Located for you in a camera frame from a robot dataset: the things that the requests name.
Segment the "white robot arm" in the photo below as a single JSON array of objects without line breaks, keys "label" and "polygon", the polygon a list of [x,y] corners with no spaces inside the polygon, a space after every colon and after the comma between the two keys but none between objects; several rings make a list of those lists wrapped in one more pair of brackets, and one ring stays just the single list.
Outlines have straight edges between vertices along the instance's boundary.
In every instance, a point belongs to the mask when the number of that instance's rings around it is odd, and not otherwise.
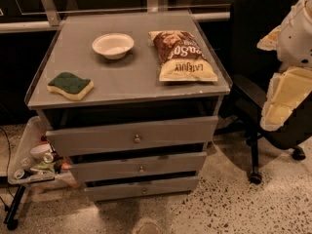
[{"label": "white robot arm", "polygon": [[261,112],[260,126],[273,132],[312,92],[312,0],[298,0],[281,24],[259,40],[282,63],[274,73]]}]

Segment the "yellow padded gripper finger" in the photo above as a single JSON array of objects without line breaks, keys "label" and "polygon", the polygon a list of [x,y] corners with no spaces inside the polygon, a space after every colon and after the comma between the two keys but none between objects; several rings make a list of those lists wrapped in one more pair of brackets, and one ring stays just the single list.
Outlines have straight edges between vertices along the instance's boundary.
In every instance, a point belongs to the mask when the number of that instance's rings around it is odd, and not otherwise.
[{"label": "yellow padded gripper finger", "polygon": [[270,80],[262,108],[261,128],[268,132],[281,128],[311,92],[310,68],[291,66],[282,74],[275,73]]}]

